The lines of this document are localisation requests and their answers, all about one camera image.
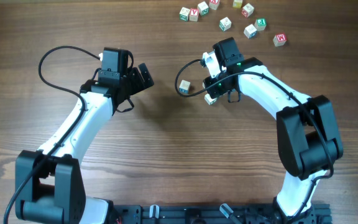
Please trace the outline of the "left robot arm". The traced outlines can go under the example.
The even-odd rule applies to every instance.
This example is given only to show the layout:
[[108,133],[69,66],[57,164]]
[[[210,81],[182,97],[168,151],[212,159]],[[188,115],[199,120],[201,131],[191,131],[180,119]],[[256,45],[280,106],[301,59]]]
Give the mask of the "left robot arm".
[[80,165],[93,139],[124,101],[153,86],[145,64],[133,54],[104,48],[91,79],[79,91],[75,107],[55,134],[36,151],[23,150],[15,163],[15,192],[6,208],[16,217],[38,223],[122,223],[110,200],[88,197]]

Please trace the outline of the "plain number 2 block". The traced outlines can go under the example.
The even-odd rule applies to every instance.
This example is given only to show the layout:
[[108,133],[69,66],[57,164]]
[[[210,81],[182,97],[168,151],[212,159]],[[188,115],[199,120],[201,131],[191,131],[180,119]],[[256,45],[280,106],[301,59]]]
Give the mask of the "plain number 2 block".
[[204,99],[209,105],[212,105],[217,100],[216,98],[211,98],[210,94],[205,94]]

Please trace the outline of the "blue H wooden block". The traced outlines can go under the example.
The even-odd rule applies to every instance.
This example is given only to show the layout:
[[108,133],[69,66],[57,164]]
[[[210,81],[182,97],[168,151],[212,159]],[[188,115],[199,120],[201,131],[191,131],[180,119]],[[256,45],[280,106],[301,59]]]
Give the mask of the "blue H wooden block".
[[186,80],[180,82],[179,91],[180,93],[188,94],[190,90],[191,83]]

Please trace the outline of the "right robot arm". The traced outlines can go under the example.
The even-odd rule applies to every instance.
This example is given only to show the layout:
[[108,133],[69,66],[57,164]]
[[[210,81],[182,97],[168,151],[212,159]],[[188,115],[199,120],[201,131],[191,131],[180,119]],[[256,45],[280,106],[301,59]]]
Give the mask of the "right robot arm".
[[273,76],[255,57],[244,58],[230,37],[205,52],[201,65],[211,101],[237,91],[268,111],[277,124],[278,155],[286,174],[275,203],[283,222],[295,222],[310,211],[320,180],[333,176],[334,162],[343,145],[331,102],[323,95],[310,97]]

